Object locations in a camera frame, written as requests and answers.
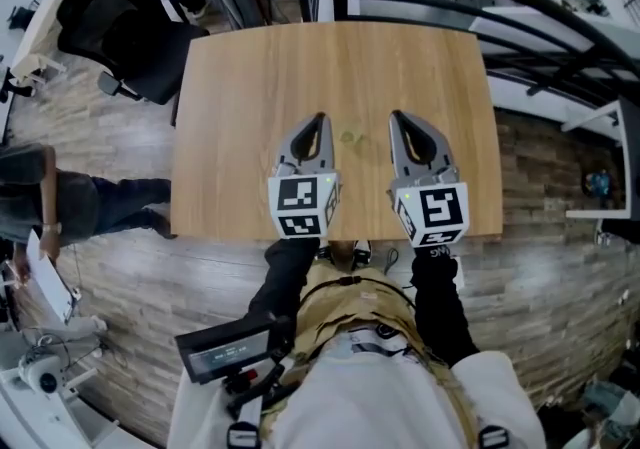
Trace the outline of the person's left forearm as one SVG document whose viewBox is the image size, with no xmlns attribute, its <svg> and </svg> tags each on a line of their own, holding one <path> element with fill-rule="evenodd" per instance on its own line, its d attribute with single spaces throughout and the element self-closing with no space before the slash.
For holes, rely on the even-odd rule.
<svg viewBox="0 0 640 449">
<path fill-rule="evenodd" d="M 269 246 L 265 281 L 249 302 L 248 314 L 286 317 L 289 331 L 295 333 L 300 294 L 319 247 L 319 238 L 280 239 Z"/>
</svg>

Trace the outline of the white clipboard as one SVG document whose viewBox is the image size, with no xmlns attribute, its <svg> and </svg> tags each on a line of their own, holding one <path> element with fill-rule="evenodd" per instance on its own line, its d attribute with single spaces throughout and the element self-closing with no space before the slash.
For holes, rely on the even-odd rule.
<svg viewBox="0 0 640 449">
<path fill-rule="evenodd" d="M 77 288 L 70 288 L 66 284 L 48 256 L 41 255 L 40 239 L 35 230 L 30 232 L 26 255 L 31 279 L 40 287 L 57 318 L 67 325 L 74 315 L 81 293 Z"/>
</svg>

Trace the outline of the white side desk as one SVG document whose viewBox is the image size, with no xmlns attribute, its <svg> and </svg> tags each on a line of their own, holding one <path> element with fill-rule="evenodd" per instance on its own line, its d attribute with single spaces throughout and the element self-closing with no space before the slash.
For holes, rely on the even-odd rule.
<svg viewBox="0 0 640 449">
<path fill-rule="evenodd" d="M 640 108 L 620 97 L 587 115 L 569 120 L 561 127 L 568 132 L 602 117 L 615 114 L 623 154 L 625 207 L 622 209 L 567 210 L 569 219 L 617 219 L 640 221 Z"/>
</svg>

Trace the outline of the person's right forearm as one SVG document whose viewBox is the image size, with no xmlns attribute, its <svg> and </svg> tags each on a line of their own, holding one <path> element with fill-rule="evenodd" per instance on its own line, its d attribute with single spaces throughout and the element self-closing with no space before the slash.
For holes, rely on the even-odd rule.
<svg viewBox="0 0 640 449">
<path fill-rule="evenodd" d="M 449 367 L 479 352 L 454 283 L 458 271 L 446 245 L 415 250 L 411 284 L 416 288 L 416 327 L 431 353 Z"/>
</svg>

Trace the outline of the small beige block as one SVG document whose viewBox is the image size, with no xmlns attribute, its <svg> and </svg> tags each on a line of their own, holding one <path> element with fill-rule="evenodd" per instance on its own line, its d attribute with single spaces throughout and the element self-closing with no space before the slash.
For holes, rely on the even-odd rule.
<svg viewBox="0 0 640 449">
<path fill-rule="evenodd" d="M 357 147 L 367 141 L 367 127 L 361 123 L 348 122 L 340 126 L 339 141 L 348 147 Z"/>
</svg>

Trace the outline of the person's khaki trousers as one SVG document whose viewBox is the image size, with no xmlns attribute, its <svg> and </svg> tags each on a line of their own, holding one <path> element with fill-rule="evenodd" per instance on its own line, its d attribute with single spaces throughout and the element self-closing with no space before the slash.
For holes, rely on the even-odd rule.
<svg viewBox="0 0 640 449">
<path fill-rule="evenodd" d="M 400 332 L 377 337 L 383 323 Z M 374 268 L 344 274 L 327 263 L 312 265 L 300 294 L 292 355 L 310 363 L 331 342 L 344 342 L 349 353 L 371 353 L 429 367 L 433 358 L 415 323 L 415 303 L 395 282 Z"/>
</svg>

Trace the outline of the small blue green object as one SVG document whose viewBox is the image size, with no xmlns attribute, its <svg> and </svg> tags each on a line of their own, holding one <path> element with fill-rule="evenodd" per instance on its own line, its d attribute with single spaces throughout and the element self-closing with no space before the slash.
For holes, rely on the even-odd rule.
<svg viewBox="0 0 640 449">
<path fill-rule="evenodd" d="M 582 191 L 589 198 L 608 198 L 611 184 L 612 177 L 606 170 L 584 173 L 581 179 Z"/>
</svg>

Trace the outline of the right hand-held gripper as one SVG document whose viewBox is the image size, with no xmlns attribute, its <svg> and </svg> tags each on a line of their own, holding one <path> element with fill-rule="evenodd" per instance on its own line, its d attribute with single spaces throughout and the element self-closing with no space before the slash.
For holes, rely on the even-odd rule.
<svg viewBox="0 0 640 449">
<path fill-rule="evenodd" d="M 413 248 L 458 242 L 470 226 L 468 188 L 459 180 L 445 136 L 426 120 L 394 110 L 389 117 L 396 179 L 390 197 Z"/>
</svg>

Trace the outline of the black office chair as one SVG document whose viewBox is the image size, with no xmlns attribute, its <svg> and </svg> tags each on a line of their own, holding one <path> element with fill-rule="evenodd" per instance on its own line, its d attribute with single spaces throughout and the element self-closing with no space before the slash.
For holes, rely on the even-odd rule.
<svg viewBox="0 0 640 449">
<path fill-rule="evenodd" d="M 191 42 L 209 34 L 182 1 L 62 0 L 58 50 L 103 66 L 105 94 L 164 105 L 179 94 Z"/>
</svg>

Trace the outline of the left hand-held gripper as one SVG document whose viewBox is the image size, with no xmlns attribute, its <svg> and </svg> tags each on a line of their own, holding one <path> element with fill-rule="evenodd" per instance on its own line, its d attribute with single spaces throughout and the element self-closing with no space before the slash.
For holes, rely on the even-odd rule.
<svg viewBox="0 0 640 449">
<path fill-rule="evenodd" d="M 340 202 L 341 175 L 332 169 L 331 120 L 317 112 L 299 122 L 282 140 L 274 174 L 268 178 L 269 210 L 281 239 L 326 238 Z"/>
</svg>

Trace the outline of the black monitor screen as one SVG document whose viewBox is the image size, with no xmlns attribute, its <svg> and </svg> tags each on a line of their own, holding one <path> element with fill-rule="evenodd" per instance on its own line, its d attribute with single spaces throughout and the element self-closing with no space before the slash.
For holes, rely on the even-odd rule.
<svg viewBox="0 0 640 449">
<path fill-rule="evenodd" d="M 191 382 L 206 384 L 239 374 L 252 364 L 286 355 L 292 345 L 292 333 L 289 317 L 262 312 L 176 336 L 175 343 Z"/>
</svg>

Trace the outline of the person's white shirt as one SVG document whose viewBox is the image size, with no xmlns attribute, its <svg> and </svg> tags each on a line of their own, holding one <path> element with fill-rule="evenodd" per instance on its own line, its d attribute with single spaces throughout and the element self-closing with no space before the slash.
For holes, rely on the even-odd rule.
<svg viewBox="0 0 640 449">
<path fill-rule="evenodd" d="M 228 428 L 259 428 L 261 449 L 478 449 L 487 425 L 508 449 L 546 449 L 509 358 L 480 351 L 425 368 L 331 342 L 306 369 L 282 356 L 206 384 L 184 370 L 167 449 L 227 449 Z"/>
</svg>

